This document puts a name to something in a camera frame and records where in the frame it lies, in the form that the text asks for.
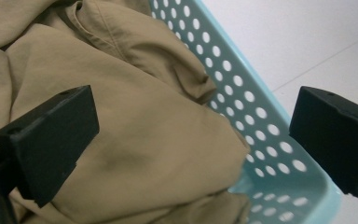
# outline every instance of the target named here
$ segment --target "laundry basket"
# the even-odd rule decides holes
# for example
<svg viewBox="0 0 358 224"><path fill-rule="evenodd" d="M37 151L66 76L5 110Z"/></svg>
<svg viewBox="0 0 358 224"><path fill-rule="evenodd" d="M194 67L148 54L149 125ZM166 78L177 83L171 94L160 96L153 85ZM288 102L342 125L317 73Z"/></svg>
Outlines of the laundry basket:
<svg viewBox="0 0 358 224"><path fill-rule="evenodd" d="M241 179L229 189L249 195L249 223L329 223L341 191L289 137L289 117L202 2L151 0L150 6L213 77L218 91L209 106L251 145Z"/></svg>

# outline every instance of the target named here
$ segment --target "khaki fabric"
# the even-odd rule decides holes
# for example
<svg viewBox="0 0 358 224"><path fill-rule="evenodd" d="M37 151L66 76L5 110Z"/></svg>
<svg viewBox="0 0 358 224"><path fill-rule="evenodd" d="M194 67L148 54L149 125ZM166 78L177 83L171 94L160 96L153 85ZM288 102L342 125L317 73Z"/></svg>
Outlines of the khaki fabric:
<svg viewBox="0 0 358 224"><path fill-rule="evenodd" d="M168 33L163 36L171 44L164 40L165 49L154 52L159 41L154 33L168 28L145 14L136 16L134 7L65 1L46 9L50 3L28 8L36 16L43 8L37 19L3 21L22 24L17 27L22 35L0 40L0 46L14 41L0 50L0 128L58 92L91 85L101 131L51 203L40 209L16 190L11 193L21 223L170 223L185 214L208 220L221 206L231 212L215 223L235 223L248 201L216 192L237 180L250 149L226 118L200 105L214 89L201 64L190 62L186 47ZM93 6L107 10L88 13ZM135 24L154 27L143 30L146 50L136 47L142 38L134 31L126 34L133 38L117 38L121 31L110 38L103 33L114 27L126 32L127 26L117 24L125 20L109 19L110 9L128 21L137 19L129 26L133 30ZM98 26L108 19L109 28ZM87 30L77 28L92 21L95 26ZM116 40L130 62L110 51ZM168 56L160 58L161 52ZM150 70L148 63L154 66Z"/></svg>
<svg viewBox="0 0 358 224"><path fill-rule="evenodd" d="M14 41L29 24L57 0L0 0L0 48Z"/></svg>
<svg viewBox="0 0 358 224"><path fill-rule="evenodd" d="M155 224L243 224L249 209L247 196L223 191L179 206Z"/></svg>
<svg viewBox="0 0 358 224"><path fill-rule="evenodd" d="M67 15L97 49L205 104L215 87L200 61L162 21L110 1L76 2Z"/></svg>

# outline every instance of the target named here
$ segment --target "black block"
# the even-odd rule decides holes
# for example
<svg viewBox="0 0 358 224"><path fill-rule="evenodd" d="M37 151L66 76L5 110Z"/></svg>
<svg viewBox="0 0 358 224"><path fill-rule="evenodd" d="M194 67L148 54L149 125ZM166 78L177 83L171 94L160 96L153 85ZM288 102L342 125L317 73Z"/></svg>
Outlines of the black block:
<svg viewBox="0 0 358 224"><path fill-rule="evenodd" d="M358 197L358 105L332 92L302 87L290 135L344 193Z"/></svg>
<svg viewBox="0 0 358 224"><path fill-rule="evenodd" d="M99 124L90 86L64 91L0 130L0 154L19 175L22 197L50 202Z"/></svg>

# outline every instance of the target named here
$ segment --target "white floor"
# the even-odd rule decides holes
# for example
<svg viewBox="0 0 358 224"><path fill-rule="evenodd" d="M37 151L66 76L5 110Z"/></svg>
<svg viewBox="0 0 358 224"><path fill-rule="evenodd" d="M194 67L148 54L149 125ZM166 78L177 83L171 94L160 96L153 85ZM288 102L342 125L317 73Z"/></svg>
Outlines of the white floor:
<svg viewBox="0 0 358 224"><path fill-rule="evenodd" d="M289 115L301 86L358 104L357 0L203 2ZM338 223L358 223L357 198L343 198Z"/></svg>

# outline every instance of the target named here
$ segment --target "clothing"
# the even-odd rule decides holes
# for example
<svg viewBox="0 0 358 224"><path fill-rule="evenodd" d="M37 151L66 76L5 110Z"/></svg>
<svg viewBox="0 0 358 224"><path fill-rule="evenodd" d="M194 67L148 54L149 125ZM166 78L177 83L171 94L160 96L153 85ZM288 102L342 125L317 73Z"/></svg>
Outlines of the clothing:
<svg viewBox="0 0 358 224"><path fill-rule="evenodd" d="M101 130L51 203L11 193L21 222L239 223L249 201L225 189L250 148L204 106L214 84L197 58L145 1L53 2L0 1L0 128L91 85Z"/></svg>

